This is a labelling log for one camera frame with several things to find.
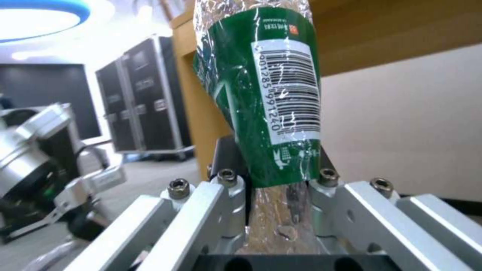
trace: white wall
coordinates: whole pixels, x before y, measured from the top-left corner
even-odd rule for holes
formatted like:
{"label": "white wall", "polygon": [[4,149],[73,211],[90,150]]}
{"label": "white wall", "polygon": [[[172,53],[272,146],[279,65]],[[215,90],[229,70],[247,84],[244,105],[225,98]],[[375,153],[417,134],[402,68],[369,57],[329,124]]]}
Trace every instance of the white wall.
{"label": "white wall", "polygon": [[321,84],[322,143],[344,180],[482,201],[482,45]]}

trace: barcode number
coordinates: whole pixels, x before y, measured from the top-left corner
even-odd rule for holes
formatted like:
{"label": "barcode number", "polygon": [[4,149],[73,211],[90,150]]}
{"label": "barcode number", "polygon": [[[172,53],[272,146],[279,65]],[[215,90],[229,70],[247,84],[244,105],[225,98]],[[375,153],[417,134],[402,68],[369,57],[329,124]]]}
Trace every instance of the barcode number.
{"label": "barcode number", "polygon": [[298,41],[252,43],[273,145],[320,139],[318,80],[309,47]]}

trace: black screen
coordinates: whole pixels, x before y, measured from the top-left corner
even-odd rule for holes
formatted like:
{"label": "black screen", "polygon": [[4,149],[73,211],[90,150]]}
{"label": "black screen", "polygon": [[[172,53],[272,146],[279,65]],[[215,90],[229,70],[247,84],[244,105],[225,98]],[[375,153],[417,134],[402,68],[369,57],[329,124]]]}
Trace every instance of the black screen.
{"label": "black screen", "polygon": [[83,65],[0,65],[0,93],[15,108],[70,103],[80,137],[100,136]]}

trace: black cable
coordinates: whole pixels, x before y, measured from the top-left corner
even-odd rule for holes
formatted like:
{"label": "black cable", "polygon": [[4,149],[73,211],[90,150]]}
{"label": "black cable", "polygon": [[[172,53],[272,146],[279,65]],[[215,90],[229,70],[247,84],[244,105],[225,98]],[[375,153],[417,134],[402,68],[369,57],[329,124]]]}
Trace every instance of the black cable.
{"label": "black cable", "polygon": [[86,149],[91,149],[92,153],[94,154],[94,156],[99,161],[102,169],[106,170],[109,167],[109,162],[107,160],[105,160],[104,157],[102,156],[102,154],[100,153],[100,151],[95,148],[95,146],[102,145],[102,144],[103,144],[103,142],[95,144],[95,145],[85,145],[82,148],[80,148],[74,155],[74,162],[73,162],[73,165],[72,165],[71,169],[74,168],[77,165],[77,160],[79,159],[80,154]]}

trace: hex socket bolt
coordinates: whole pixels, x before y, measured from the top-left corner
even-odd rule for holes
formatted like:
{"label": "hex socket bolt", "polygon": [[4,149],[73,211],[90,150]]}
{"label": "hex socket bolt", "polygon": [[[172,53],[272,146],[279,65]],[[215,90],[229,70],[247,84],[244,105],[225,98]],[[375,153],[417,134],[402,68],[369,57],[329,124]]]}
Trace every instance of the hex socket bolt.
{"label": "hex socket bolt", "polygon": [[340,179],[340,175],[334,169],[331,168],[322,168],[320,170],[320,179],[319,183],[326,187],[335,187],[338,185],[338,180]]}
{"label": "hex socket bolt", "polygon": [[181,200],[189,195],[189,182],[185,179],[175,179],[167,187],[169,196],[174,200]]}
{"label": "hex socket bolt", "polygon": [[225,187],[231,188],[238,183],[238,176],[232,169],[221,169],[217,173],[217,181]]}
{"label": "hex socket bolt", "polygon": [[375,188],[385,198],[389,199],[393,192],[393,184],[384,178],[373,178],[370,181],[370,185]]}

